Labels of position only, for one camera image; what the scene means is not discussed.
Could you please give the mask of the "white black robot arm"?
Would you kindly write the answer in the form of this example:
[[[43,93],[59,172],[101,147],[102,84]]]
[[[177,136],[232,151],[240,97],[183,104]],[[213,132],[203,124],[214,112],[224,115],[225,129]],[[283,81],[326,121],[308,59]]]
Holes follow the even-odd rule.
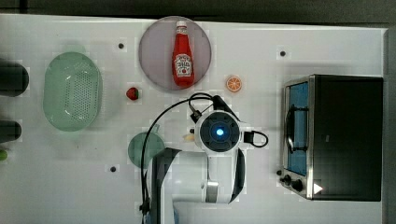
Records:
[[[244,187],[243,132],[237,118],[214,110],[194,127],[199,151],[167,147],[148,168],[151,224],[176,224],[174,204],[231,203]]]

